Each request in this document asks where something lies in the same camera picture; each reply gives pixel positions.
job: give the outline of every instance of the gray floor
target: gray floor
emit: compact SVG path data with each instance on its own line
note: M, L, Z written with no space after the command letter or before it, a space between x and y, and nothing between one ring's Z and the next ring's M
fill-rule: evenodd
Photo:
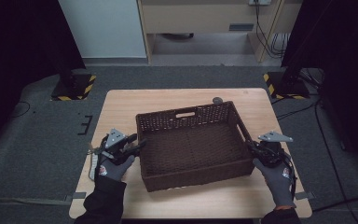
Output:
M0 198L61 201L72 194L104 96L109 90L266 89L262 75L282 70L280 61L266 59L257 63L245 34L195 35L187 40L173 40L160 35L151 64L89 64L88 70L97 78L86 100L50 101L58 76L33 83L22 93L21 101L26 103L19 103L13 111L13 117L20 116L11 118L0 134ZM320 76L318 70L310 69L310 72ZM309 106L318 98L312 95L306 100L274 103L276 100L271 99L271 102L276 115L280 116ZM358 155L341 149L328 115L319 106L317 112L342 188L348 199L357 198ZM85 130L82 123L88 121L86 116L92 116L89 131L78 135ZM316 196L310 200L311 208L342 202L342 192L318 127L314 107L279 119L279 122L283 133L295 139L288 146L305 190ZM351 203L351 210L358 218L358 202ZM68 205L0 203L0 223L73 223L68 211ZM302 221L309 224L356 223L346 205L314 213Z

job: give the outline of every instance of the wicker basket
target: wicker basket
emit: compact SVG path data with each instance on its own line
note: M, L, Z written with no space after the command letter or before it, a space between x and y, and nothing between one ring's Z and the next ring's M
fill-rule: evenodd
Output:
M198 105L136 116L147 191L211 183L254 170L251 139L234 104Z

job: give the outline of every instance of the stand base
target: stand base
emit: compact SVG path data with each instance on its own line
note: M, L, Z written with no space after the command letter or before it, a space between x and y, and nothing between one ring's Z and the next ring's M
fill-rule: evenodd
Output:
M57 83L51 100L53 101L70 101L70 100L84 100L89 95L89 92L94 84L94 75L73 75L76 79L76 87L74 89L66 88L61 81Z
M282 81L282 72L268 72L263 77L272 98L310 98L310 92L302 80L297 80L294 85L287 85Z

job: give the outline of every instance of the gray work glove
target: gray work glove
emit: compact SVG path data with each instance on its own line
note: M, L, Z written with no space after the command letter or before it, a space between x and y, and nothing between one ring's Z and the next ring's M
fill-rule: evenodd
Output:
M121 178L126 173L127 169L135 161L134 156L129 156L127 160L120 164L114 165L107 157L101 155L101 165L99 175L104 175L108 178L114 179L116 181L121 181Z
M272 193L272 198L276 206L289 205L296 207L289 189L292 184L289 168L287 168L284 163L275 168L268 168L264 166L259 159L254 159L253 163L266 178L267 186Z

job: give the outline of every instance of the black sleeve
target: black sleeve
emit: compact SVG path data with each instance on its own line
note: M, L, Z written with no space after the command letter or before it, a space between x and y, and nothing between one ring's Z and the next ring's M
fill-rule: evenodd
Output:
M126 184L99 176L94 191L89 195L84 207L86 213L75 220L75 224L117 224L123 215L123 198Z
M294 208L273 210L261 219L261 224L300 224L297 212Z

